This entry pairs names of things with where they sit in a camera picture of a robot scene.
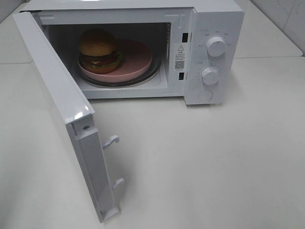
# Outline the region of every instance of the open microwave door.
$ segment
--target open microwave door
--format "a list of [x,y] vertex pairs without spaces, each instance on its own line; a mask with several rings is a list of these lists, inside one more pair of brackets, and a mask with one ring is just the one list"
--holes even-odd
[[32,65],[38,72],[43,92],[67,129],[97,215],[103,222],[118,212],[103,149],[119,139],[113,136],[104,144],[100,141],[92,116],[94,109],[44,35],[35,13],[23,12],[13,17],[33,59]]

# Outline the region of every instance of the timer knob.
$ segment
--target timer knob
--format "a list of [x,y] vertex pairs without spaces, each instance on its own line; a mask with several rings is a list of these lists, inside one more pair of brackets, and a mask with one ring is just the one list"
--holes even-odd
[[217,83],[220,79],[219,72],[215,68],[207,68],[202,73],[203,83],[206,85],[213,85]]
[[221,56],[225,51],[225,40],[222,37],[212,37],[206,43],[206,49],[212,57]]

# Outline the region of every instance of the warning label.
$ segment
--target warning label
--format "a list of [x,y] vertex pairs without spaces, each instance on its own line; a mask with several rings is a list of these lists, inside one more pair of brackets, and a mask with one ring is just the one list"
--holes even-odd
[[177,43],[174,46],[174,69],[182,71],[185,68],[187,61],[187,54],[190,50],[190,46],[187,43]]
[[178,48],[178,51],[183,51],[184,49],[183,49],[183,47],[182,47],[182,45],[180,45],[180,47]]

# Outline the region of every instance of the microwave oven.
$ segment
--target microwave oven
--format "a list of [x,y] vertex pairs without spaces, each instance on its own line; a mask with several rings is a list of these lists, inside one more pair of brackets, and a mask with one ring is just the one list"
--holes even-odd
[[[224,99],[244,13],[233,0],[31,0],[13,15],[52,110],[67,129],[100,222],[118,212],[88,99],[183,96],[186,104]],[[149,69],[106,83],[78,65],[80,35],[101,28],[152,52]]]

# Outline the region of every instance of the pink plate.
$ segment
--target pink plate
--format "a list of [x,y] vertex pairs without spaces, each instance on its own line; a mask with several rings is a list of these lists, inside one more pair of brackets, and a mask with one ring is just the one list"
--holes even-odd
[[84,69],[78,62],[82,72],[91,79],[119,83],[135,79],[142,75],[150,67],[153,54],[144,44],[131,40],[118,40],[119,51],[124,55],[119,67],[111,73],[96,74]]

